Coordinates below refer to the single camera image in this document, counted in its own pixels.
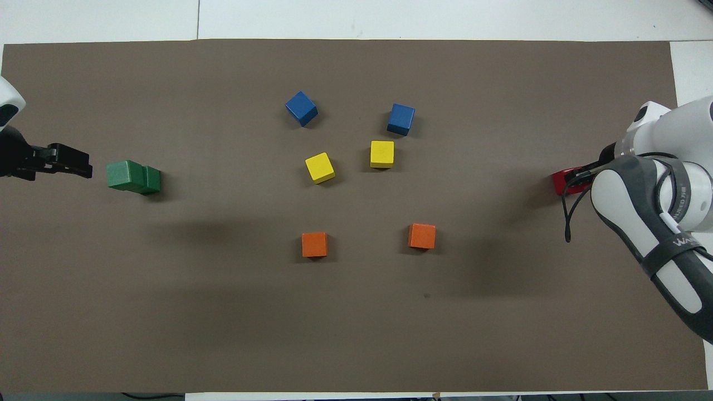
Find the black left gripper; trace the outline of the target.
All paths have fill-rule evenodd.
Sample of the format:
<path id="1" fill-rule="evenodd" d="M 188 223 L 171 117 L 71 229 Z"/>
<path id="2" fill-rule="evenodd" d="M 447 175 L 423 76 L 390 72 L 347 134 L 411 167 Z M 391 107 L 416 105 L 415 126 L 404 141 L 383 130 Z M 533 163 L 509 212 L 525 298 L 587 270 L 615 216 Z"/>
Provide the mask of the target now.
<path id="1" fill-rule="evenodd" d="M 1 176 L 35 180 L 36 173 L 66 173 L 92 178 L 92 165 L 87 153 L 63 144 L 50 144 L 53 169 L 48 167 L 49 150 L 29 145 L 14 127 L 7 125 L 1 133 Z"/>

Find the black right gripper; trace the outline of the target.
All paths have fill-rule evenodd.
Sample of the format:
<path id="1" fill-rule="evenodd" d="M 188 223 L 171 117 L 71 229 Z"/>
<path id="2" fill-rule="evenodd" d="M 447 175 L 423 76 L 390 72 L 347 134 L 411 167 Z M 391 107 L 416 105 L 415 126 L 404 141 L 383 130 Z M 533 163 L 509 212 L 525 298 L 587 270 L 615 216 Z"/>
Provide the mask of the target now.
<path id="1" fill-rule="evenodd" d="M 593 169 L 577 167 L 568 170 L 567 184 L 591 184 L 598 174 L 596 167 L 606 165 L 616 158 L 616 145 L 616 143 L 609 144 L 601 150 L 598 160 L 590 165 Z"/>

